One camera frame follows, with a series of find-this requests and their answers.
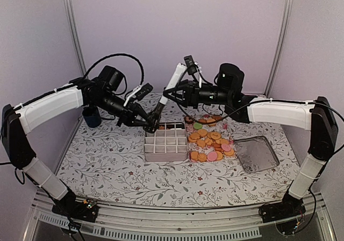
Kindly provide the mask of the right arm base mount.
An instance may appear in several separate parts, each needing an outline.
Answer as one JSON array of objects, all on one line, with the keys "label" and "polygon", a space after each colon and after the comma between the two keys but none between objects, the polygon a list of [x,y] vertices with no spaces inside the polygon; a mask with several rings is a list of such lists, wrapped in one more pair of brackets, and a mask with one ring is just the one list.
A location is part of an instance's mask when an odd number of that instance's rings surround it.
[{"label": "right arm base mount", "polygon": [[265,203],[259,207],[263,223],[279,221],[289,217],[300,216],[306,212],[303,200],[286,198],[277,203]]}]

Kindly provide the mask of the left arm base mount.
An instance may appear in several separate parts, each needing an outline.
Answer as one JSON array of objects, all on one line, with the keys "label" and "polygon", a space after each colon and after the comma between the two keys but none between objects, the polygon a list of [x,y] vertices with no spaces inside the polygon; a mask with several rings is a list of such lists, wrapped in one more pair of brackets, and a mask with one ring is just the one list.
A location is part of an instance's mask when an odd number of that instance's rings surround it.
[{"label": "left arm base mount", "polygon": [[94,223],[98,216],[99,207],[92,199],[77,201],[75,198],[55,200],[52,212],[72,219]]}]

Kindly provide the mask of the brown flower cookie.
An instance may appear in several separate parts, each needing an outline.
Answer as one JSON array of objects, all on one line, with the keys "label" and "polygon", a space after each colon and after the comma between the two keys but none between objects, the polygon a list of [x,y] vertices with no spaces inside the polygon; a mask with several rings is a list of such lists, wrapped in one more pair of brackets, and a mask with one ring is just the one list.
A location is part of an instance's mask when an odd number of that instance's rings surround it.
[{"label": "brown flower cookie", "polygon": [[167,130],[171,130],[171,129],[174,129],[174,128],[175,128],[174,125],[167,125],[167,126],[166,126],[166,129],[167,129]]}]

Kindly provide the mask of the metal serving tongs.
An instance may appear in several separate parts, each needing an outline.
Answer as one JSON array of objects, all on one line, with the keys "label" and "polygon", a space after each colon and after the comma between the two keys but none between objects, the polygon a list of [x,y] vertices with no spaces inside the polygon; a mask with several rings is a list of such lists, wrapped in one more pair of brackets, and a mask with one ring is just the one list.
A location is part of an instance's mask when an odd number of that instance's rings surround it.
[{"label": "metal serving tongs", "polygon": [[145,126],[144,130],[148,133],[155,133],[155,131],[159,128],[159,123],[161,119],[161,115],[163,109],[165,108],[168,100],[170,97],[166,97],[167,95],[171,94],[171,92],[175,89],[177,84],[179,83],[182,75],[185,73],[187,67],[181,63],[178,63],[176,69],[165,87],[161,98],[159,99],[156,107],[148,114],[148,119],[151,121],[149,126]]}]

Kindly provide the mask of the green round cookie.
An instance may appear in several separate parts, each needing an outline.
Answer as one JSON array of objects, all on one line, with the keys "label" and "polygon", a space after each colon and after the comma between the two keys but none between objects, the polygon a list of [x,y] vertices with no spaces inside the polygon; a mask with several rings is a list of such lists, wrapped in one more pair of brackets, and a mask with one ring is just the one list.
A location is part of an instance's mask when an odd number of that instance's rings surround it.
[{"label": "green round cookie", "polygon": [[194,126],[194,129],[196,129],[196,130],[199,130],[202,128],[202,124],[200,124],[200,123],[194,123],[193,126]]}]

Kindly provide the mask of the metal tin with white dividers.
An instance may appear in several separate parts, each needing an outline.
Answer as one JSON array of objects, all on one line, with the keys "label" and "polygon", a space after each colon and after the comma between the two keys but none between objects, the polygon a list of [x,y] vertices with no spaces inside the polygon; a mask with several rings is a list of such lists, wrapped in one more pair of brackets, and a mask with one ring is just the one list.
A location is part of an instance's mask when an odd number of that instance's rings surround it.
[{"label": "metal tin with white dividers", "polygon": [[[155,133],[145,133],[144,155],[147,162],[179,162],[185,161],[188,156],[187,132],[185,124],[161,123],[164,130],[156,130]],[[175,128],[167,130],[167,125]]]}]

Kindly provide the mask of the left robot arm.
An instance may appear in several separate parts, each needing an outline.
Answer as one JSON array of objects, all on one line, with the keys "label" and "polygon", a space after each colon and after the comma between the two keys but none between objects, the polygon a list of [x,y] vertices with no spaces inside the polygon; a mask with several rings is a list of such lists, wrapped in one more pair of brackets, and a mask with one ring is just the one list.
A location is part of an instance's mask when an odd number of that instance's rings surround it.
[{"label": "left robot arm", "polygon": [[10,164],[58,200],[60,209],[68,216],[80,212],[79,203],[72,198],[73,192],[37,157],[27,136],[44,127],[50,136],[56,136],[53,127],[57,120],[86,106],[95,106],[115,116],[118,126],[150,126],[152,121],[140,104],[115,94],[124,78],[119,70],[105,66],[92,80],[76,78],[30,104],[15,107],[8,104],[3,108],[1,141]]}]

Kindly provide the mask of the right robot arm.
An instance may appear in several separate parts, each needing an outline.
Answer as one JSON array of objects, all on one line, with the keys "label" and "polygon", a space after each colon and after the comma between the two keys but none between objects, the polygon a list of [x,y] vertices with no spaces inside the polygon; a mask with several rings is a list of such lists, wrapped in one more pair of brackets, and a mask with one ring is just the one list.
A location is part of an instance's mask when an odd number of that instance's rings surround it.
[{"label": "right robot arm", "polygon": [[273,123],[310,131],[307,156],[278,206],[282,217],[290,217],[298,210],[298,200],[304,197],[330,158],[339,151],[335,147],[338,136],[336,111],[322,96],[314,101],[288,101],[245,95],[242,93],[245,74],[231,63],[220,65],[214,84],[183,79],[186,73],[191,75],[197,69],[196,64],[179,63],[162,97],[182,108],[197,108],[199,104],[224,105],[228,117],[241,123]]}]

